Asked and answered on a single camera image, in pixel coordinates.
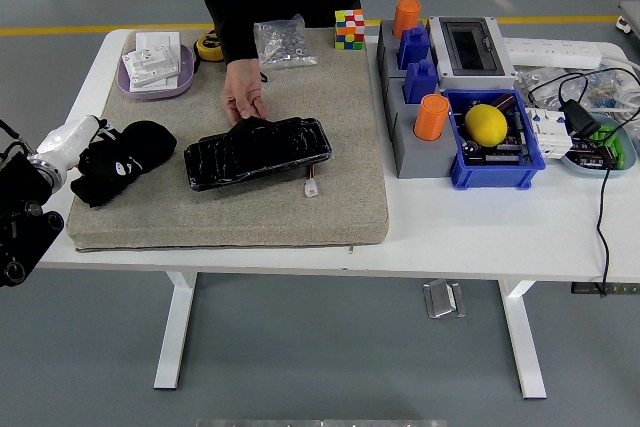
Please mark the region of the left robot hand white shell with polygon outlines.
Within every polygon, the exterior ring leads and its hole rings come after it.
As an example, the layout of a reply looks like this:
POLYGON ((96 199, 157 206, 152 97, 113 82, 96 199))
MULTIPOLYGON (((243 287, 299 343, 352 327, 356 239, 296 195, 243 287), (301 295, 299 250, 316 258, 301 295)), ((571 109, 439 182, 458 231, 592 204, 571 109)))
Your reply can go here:
POLYGON ((96 136, 114 139, 117 130, 106 119, 93 115, 67 121, 46 136, 33 158, 52 165, 58 171, 67 172, 78 164, 81 153, 96 136))

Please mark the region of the person's right hand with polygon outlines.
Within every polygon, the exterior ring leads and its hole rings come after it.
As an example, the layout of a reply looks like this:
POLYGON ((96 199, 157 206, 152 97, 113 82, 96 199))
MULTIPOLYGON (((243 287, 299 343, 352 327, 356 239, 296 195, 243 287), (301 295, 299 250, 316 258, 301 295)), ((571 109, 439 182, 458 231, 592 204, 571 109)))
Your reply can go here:
POLYGON ((235 60, 226 66, 221 99, 232 126, 249 117, 268 117, 268 108, 262 98, 262 77, 257 58, 235 60))

